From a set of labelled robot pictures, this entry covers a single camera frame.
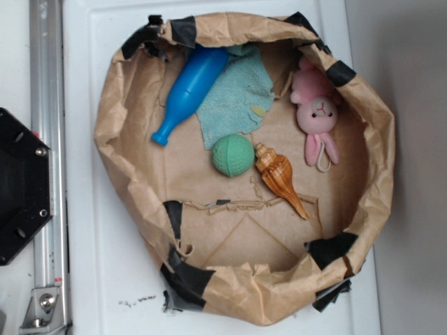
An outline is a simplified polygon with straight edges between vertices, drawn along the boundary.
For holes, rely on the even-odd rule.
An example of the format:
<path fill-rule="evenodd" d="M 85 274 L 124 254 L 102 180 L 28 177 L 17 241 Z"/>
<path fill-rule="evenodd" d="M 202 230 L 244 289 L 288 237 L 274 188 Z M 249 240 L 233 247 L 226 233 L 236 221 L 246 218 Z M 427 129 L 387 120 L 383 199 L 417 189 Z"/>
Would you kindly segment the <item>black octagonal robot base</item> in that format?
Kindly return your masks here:
<path fill-rule="evenodd" d="M 1 265 L 9 265 L 52 218 L 50 154 L 1 108 Z"/>

